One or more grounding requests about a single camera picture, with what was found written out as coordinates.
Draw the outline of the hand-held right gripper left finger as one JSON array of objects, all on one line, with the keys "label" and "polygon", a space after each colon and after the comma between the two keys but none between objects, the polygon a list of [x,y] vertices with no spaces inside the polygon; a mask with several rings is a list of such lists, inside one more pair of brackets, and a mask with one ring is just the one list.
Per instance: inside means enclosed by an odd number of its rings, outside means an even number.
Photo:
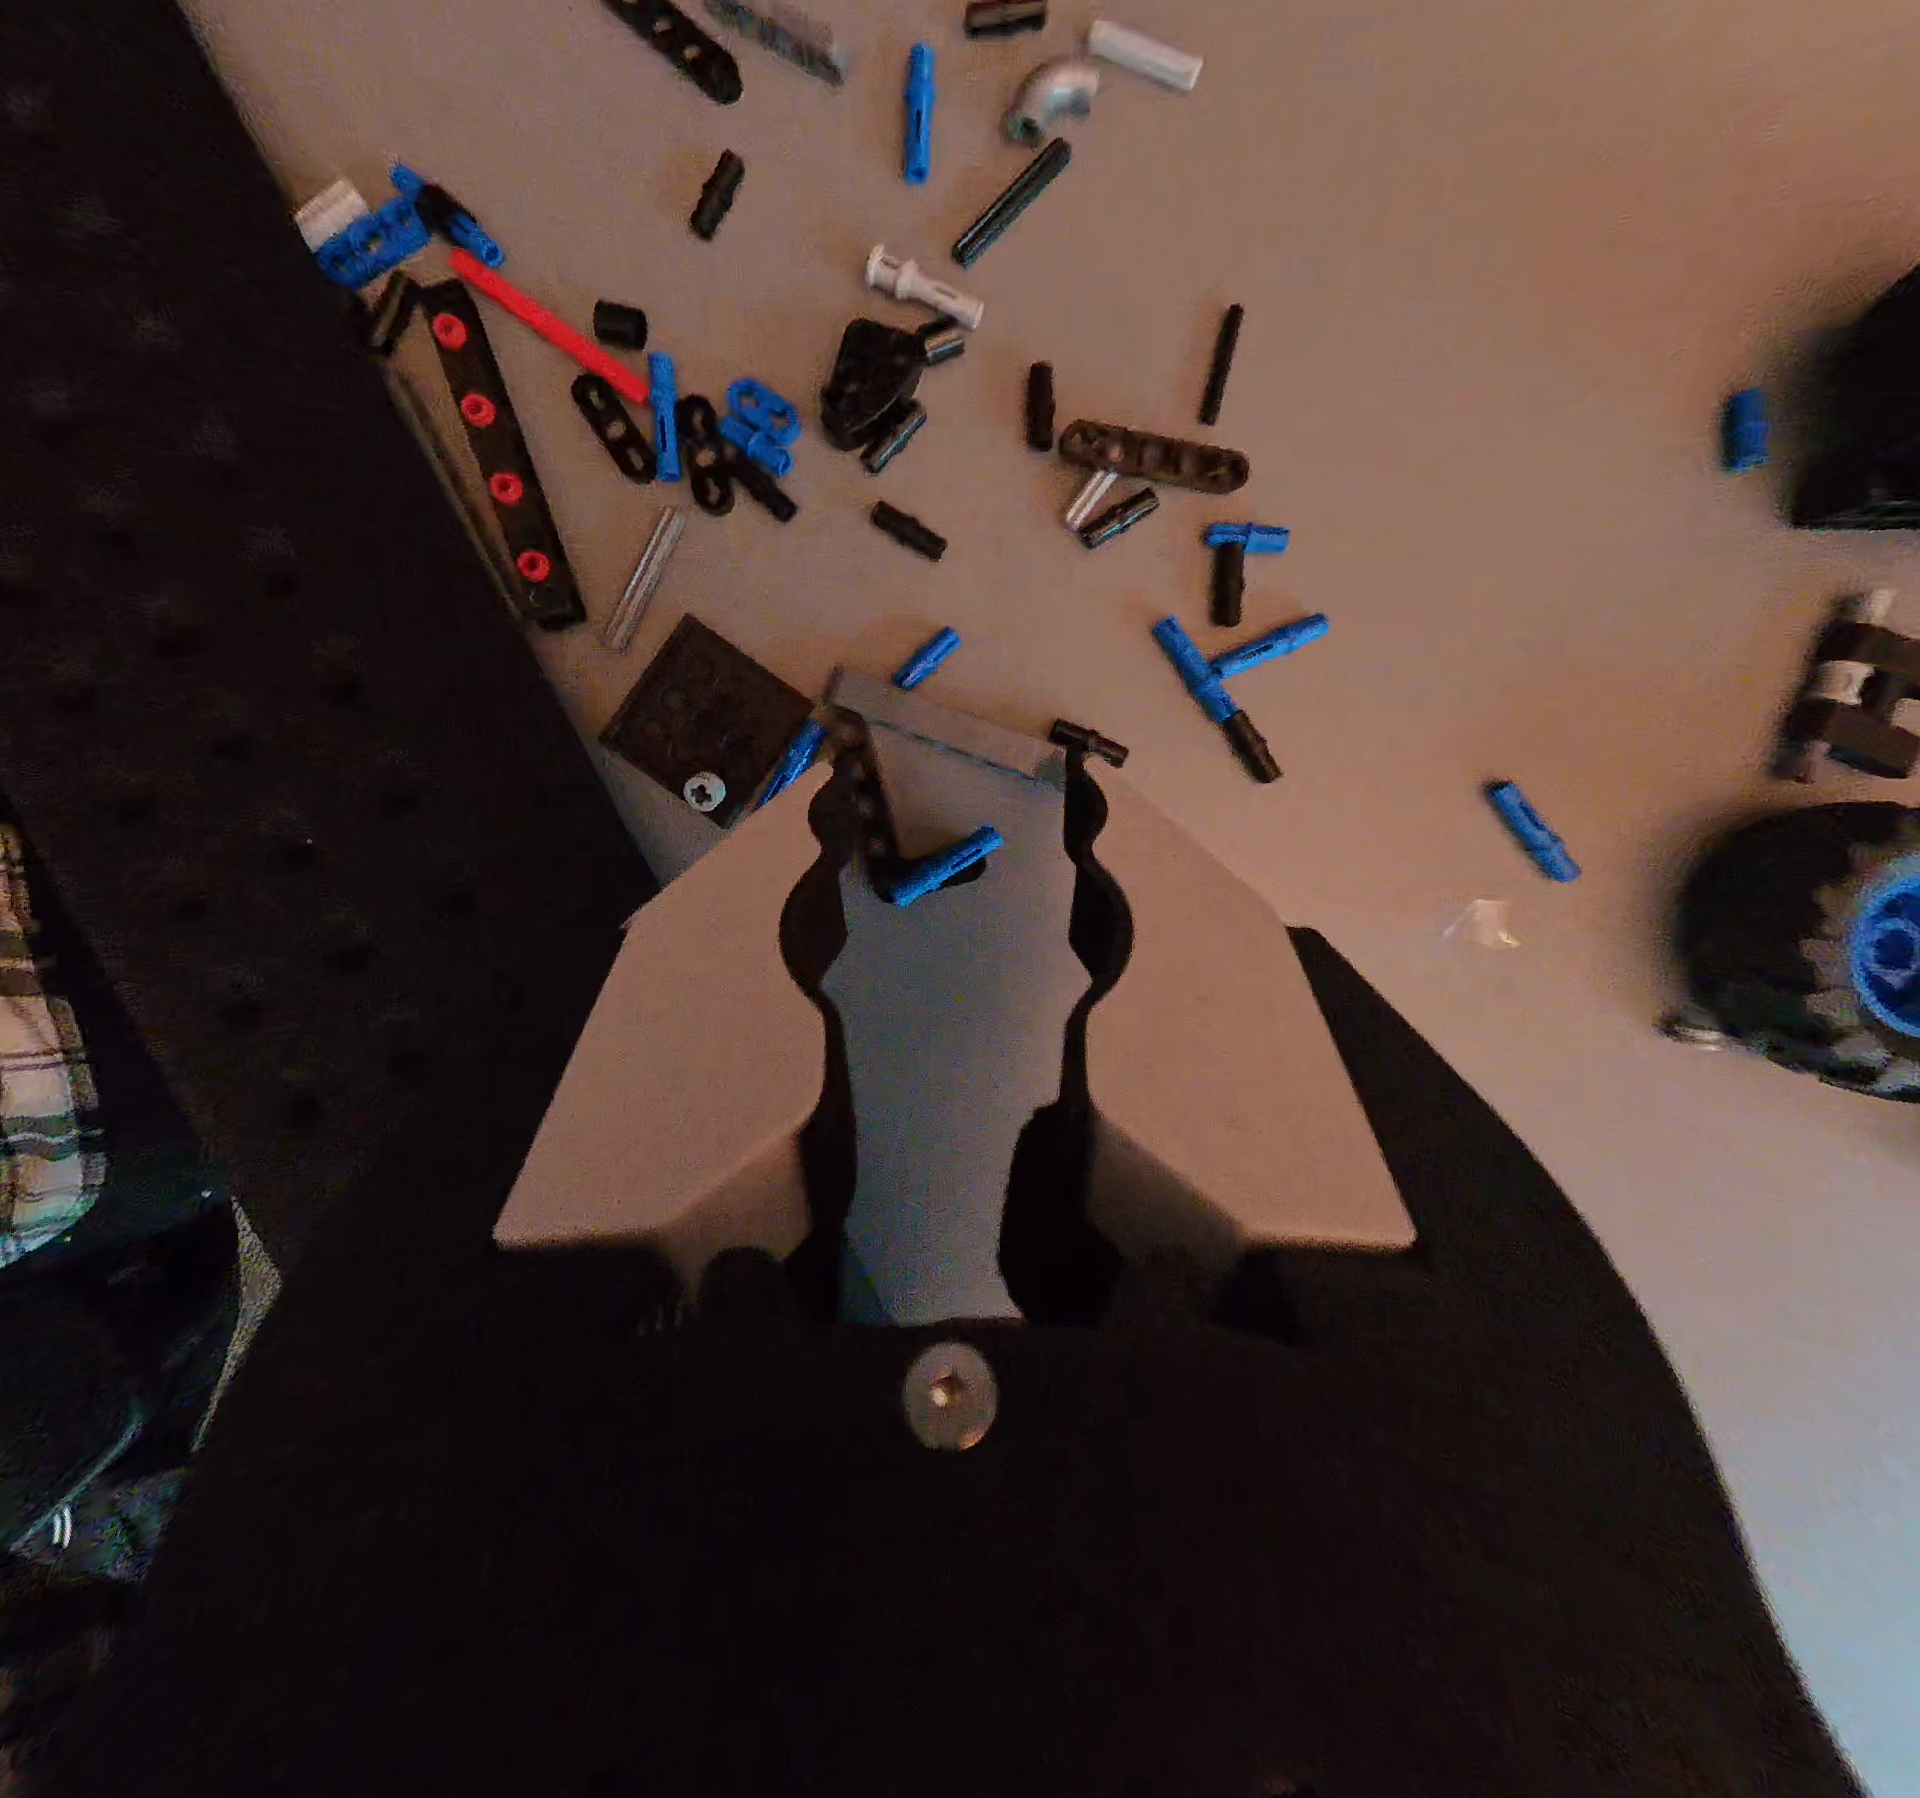
[{"label": "hand-held right gripper left finger", "polygon": [[627,920],[502,1252],[643,1252],[686,1292],[755,1252],[809,1316],[837,1316],[858,1153],[827,974],[850,941],[854,799],[848,762],[814,765]]}]

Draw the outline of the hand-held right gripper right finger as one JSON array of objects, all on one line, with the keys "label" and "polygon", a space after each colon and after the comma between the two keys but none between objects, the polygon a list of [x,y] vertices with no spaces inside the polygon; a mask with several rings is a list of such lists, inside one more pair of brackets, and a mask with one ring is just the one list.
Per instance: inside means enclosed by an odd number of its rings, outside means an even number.
[{"label": "hand-held right gripper right finger", "polygon": [[1239,1316],[1280,1258],[1412,1258],[1416,1219],[1275,904],[1104,758],[1061,762],[1086,986],[1007,1181],[1020,1318],[1093,1324],[1156,1259],[1201,1312]]}]

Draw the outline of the grey desk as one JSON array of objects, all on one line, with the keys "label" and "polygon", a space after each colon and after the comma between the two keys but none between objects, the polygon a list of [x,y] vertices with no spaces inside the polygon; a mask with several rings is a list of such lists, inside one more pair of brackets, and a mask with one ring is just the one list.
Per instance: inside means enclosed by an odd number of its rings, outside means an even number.
[{"label": "grey desk", "polygon": [[1113,730],[1549,1164],[1691,1388],[1787,1639],[1917,1794],[1917,1111],[1664,1041],[1662,918],[1825,604],[1907,539],[1787,530],[1725,392],[1917,262],[1917,0],[184,0],[286,179],[396,156],[516,281],[636,299],[684,380],[817,389],[1104,78],[964,286],[984,334],[883,487],[817,441],[787,527],[686,541],[591,735],[693,612],[814,689],[939,625],[943,689]]}]

